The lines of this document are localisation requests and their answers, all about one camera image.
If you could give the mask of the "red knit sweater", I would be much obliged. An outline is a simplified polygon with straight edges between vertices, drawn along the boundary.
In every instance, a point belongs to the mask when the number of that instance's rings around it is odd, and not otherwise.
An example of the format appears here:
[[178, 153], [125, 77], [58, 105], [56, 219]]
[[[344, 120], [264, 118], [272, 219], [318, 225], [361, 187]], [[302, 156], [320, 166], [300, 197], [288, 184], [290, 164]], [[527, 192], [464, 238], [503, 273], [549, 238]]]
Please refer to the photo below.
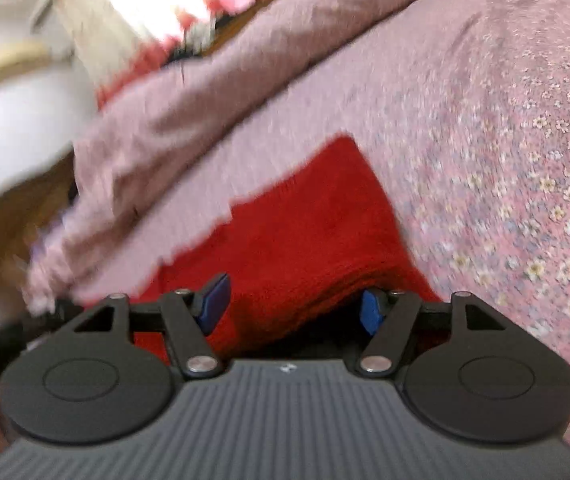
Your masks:
[[231, 279], [231, 302], [208, 337], [222, 358], [276, 341], [370, 287], [438, 295], [404, 248], [387, 195], [350, 136], [245, 203], [196, 247], [159, 266], [140, 300]]

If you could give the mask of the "pink crumpled duvet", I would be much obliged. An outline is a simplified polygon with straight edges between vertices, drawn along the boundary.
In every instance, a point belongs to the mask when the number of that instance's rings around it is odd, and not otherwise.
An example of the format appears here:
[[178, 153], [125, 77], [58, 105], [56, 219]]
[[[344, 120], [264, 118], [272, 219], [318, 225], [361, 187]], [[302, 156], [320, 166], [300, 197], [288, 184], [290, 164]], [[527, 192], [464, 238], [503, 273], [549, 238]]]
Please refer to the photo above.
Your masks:
[[76, 140], [79, 194], [32, 252], [32, 308], [91, 273], [188, 166], [307, 67], [414, 0], [273, 0], [204, 58], [153, 73]]

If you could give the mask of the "pink floral bed sheet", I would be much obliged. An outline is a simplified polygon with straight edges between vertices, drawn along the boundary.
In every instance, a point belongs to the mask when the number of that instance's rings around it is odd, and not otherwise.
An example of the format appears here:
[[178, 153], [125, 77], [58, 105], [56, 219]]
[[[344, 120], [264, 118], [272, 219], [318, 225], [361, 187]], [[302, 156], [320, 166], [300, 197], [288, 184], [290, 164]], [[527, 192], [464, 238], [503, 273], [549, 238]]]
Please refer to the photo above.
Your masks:
[[416, 0], [227, 133], [76, 296], [141, 290], [337, 131], [435, 292], [474, 292], [570, 362], [570, 0]]

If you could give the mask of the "red white floral curtain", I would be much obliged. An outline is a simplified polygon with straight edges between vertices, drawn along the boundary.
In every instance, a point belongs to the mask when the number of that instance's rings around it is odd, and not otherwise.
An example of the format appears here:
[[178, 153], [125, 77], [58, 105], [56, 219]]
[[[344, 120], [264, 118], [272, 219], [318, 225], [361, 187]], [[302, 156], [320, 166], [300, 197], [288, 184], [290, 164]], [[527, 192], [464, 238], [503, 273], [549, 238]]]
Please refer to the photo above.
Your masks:
[[53, 0], [98, 106], [166, 62], [191, 28], [241, 14], [262, 0]]

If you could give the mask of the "cream wall air conditioner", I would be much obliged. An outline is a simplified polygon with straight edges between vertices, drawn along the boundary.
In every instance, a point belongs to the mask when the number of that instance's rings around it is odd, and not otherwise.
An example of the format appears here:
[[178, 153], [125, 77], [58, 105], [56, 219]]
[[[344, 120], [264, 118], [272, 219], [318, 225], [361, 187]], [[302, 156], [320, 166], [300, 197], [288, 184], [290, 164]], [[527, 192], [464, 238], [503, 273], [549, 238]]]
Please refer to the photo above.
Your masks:
[[0, 84], [9, 79], [42, 70], [52, 64], [67, 63], [74, 57], [71, 44], [54, 48], [47, 42], [30, 39], [0, 46]]

